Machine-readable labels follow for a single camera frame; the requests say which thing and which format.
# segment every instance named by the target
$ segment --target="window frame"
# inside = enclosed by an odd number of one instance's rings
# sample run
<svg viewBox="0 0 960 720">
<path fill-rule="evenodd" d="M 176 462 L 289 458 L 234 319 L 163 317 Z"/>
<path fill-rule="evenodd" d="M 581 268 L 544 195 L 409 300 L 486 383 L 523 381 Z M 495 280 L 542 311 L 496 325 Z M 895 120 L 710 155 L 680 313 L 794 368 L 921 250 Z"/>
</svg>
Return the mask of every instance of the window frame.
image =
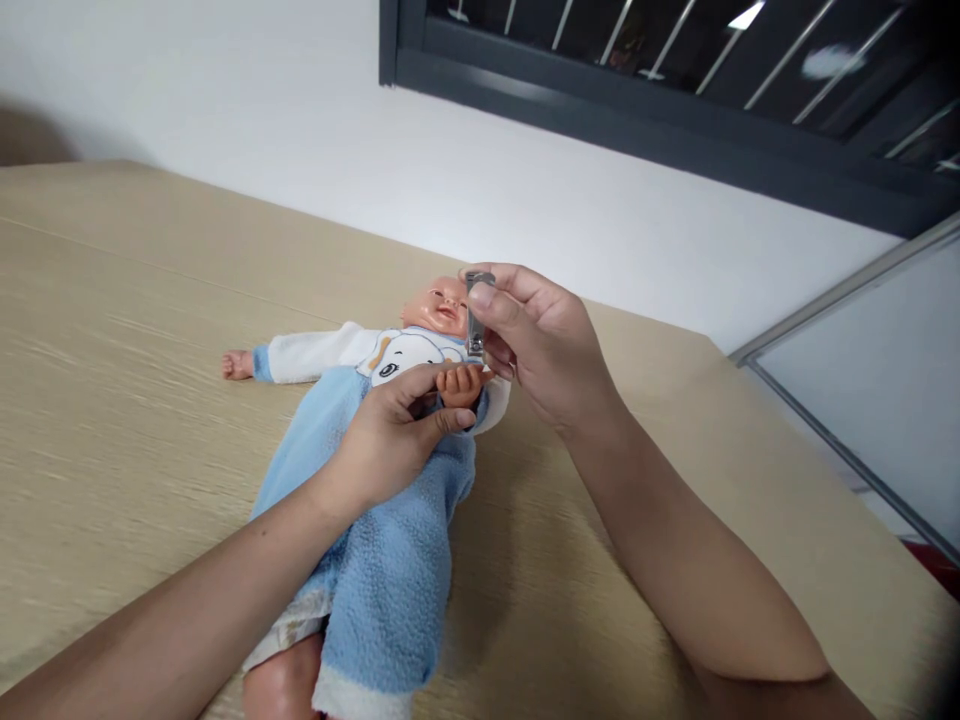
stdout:
<svg viewBox="0 0 960 720">
<path fill-rule="evenodd" d="M 761 12 L 757 23 L 763 18 Z M 775 20 L 771 14 L 765 22 Z M 739 45 L 750 48 L 748 37 L 749 32 Z M 728 60 L 734 70 L 742 62 L 736 51 Z M 721 79 L 718 73 L 715 82 Z M 921 75 L 913 84 L 924 82 L 928 79 Z M 429 16 L 427 0 L 381 0 L 380 84 L 451 100 L 904 238 L 919 235 L 960 207 L 956 180 L 871 154 L 893 129 L 906 124 L 905 115 L 918 112 L 915 103 L 890 103 L 874 122 L 840 142 L 725 104 L 719 93 L 728 82 L 718 82 L 716 90 L 706 93 L 711 101 Z M 911 89 L 917 95 L 910 86 L 901 95 L 910 96 Z"/>
</svg>

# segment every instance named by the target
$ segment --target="metal nail clipper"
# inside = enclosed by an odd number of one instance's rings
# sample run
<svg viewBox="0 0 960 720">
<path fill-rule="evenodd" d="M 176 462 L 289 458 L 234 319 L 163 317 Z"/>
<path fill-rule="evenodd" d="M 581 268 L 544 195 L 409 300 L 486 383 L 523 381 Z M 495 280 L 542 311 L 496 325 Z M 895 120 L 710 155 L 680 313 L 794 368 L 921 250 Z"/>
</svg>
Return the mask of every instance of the metal nail clipper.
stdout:
<svg viewBox="0 0 960 720">
<path fill-rule="evenodd" d="M 478 282 L 494 286 L 497 279 L 490 273 L 471 270 L 466 275 L 467 295 Z M 467 311 L 467 357 L 483 357 L 483 331 L 486 329 L 483 323 L 477 320 L 473 313 Z"/>
</svg>

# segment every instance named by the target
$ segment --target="table surface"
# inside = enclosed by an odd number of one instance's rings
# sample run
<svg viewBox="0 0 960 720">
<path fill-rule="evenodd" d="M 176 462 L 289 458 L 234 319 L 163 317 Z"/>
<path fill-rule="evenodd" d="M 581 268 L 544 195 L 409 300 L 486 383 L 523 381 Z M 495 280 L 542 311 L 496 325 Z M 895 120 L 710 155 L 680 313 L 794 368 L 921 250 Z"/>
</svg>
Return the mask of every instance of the table surface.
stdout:
<svg viewBox="0 0 960 720">
<path fill-rule="evenodd" d="M 307 388 L 224 382 L 222 350 L 390 326 L 461 264 L 133 163 L 0 170 L 0 690 L 245 521 Z M 707 338 L 588 307 L 631 410 L 837 671 L 919 717 L 956 604 Z M 695 714 L 522 392 L 477 465 L 417 717 Z M 235 678 L 208 717 L 240 715 Z"/>
</svg>

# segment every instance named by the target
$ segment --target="cartoon dog print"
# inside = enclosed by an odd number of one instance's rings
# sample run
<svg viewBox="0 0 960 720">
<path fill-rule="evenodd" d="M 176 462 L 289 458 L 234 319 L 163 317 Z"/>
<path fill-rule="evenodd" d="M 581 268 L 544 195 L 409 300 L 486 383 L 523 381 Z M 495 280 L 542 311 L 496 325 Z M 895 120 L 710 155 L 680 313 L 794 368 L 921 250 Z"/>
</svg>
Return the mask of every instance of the cartoon dog print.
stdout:
<svg viewBox="0 0 960 720">
<path fill-rule="evenodd" d="M 370 378 L 371 386 L 376 387 L 415 365 L 462 360 L 456 348 L 438 347 L 423 335 L 384 330 L 377 336 L 374 351 L 357 365 L 357 372 Z"/>
</svg>

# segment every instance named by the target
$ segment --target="doll face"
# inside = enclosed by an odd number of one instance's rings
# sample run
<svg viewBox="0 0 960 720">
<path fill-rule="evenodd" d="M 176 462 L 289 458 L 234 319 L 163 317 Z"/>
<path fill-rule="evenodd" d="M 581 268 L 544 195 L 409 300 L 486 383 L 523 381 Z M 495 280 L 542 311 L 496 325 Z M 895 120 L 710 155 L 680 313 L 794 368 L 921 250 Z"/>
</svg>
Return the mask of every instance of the doll face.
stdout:
<svg viewBox="0 0 960 720">
<path fill-rule="evenodd" d="M 467 286 L 457 278 L 438 277 L 403 306 L 404 327 L 416 325 L 443 335 L 467 337 Z"/>
</svg>

